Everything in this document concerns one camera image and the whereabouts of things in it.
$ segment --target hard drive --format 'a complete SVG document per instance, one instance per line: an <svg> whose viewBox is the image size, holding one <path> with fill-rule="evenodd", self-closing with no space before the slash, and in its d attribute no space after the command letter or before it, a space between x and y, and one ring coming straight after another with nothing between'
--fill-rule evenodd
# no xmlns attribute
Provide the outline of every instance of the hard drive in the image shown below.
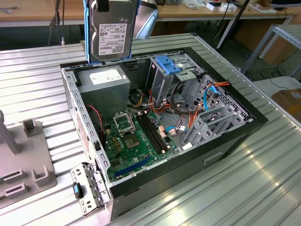
<svg viewBox="0 0 301 226"><path fill-rule="evenodd" d="M130 57L138 0L88 0L87 4L90 62Z"/></svg>

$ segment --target ram slot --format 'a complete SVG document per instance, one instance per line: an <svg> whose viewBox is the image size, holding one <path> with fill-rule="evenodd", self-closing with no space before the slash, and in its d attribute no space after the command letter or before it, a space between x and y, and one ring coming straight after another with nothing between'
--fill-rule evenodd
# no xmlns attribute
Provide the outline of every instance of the ram slot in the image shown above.
<svg viewBox="0 0 301 226"><path fill-rule="evenodd" d="M139 122L140 126L142 127L146 137L149 139L151 144L154 146L155 151L157 154L162 153L162 151L167 150L167 146L163 142L159 133L154 129L150 119L144 116L138 116L137 121Z"/></svg>

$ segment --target desk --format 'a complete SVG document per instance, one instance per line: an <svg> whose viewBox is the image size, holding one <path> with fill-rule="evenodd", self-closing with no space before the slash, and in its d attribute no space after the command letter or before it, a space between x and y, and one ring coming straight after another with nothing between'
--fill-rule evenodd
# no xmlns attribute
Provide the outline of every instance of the desk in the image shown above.
<svg viewBox="0 0 301 226"><path fill-rule="evenodd" d="M0 12L0 27L17 26L49 26L54 15L52 1L48 0L10 0L1 3L1 7L19 6L20 9L13 10L12 14ZM185 5L158 6L158 21L199 21L199 20L222 20L224 13L211 11L205 7L190 9ZM219 48L232 26L236 12L228 12L225 20L230 20L222 38L217 46ZM274 19L286 18L283 24L289 24L296 13L292 9L286 12L278 11L277 14L262 14L257 10L247 7L240 19ZM84 24L83 9L66 9L65 24Z"/></svg>
<svg viewBox="0 0 301 226"><path fill-rule="evenodd" d="M232 156L110 225L299 225L301 124L197 36L135 40L132 50L143 54L187 46L229 79L269 122ZM0 108L5 105L12 112L5 115L5 124L14 126L31 117L42 122L57 178L55 187L0 209L0 222L12 226L108 223L105 210L82 216L69 173L87 159L68 111L59 65L84 59L80 44L0 52Z"/></svg>

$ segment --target sticker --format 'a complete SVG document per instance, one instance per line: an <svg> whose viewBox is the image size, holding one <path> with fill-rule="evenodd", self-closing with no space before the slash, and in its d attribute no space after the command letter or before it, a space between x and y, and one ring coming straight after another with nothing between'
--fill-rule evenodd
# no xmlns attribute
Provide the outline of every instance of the sticker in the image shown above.
<svg viewBox="0 0 301 226"><path fill-rule="evenodd" d="M294 98L301 98L301 94L300 93L291 92L291 94L293 95Z"/></svg>
<svg viewBox="0 0 301 226"><path fill-rule="evenodd" d="M104 72L92 73L90 74L90 79L94 85L97 85L105 82L116 81L122 79L122 77L116 69L113 69Z"/></svg>
<svg viewBox="0 0 301 226"><path fill-rule="evenodd" d="M189 142L189 143L187 143L183 146L183 150L186 150L186 149L191 148L191 147L192 147L192 144Z"/></svg>
<svg viewBox="0 0 301 226"><path fill-rule="evenodd" d="M127 34L127 24L100 24L98 54L123 53Z"/></svg>

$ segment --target gray plastic stand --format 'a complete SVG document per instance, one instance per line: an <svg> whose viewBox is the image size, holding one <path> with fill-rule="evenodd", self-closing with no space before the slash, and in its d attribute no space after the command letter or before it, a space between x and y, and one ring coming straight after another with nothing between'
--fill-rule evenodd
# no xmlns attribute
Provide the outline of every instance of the gray plastic stand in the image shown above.
<svg viewBox="0 0 301 226"><path fill-rule="evenodd" d="M42 124L7 129L0 111L0 209L56 184Z"/></svg>

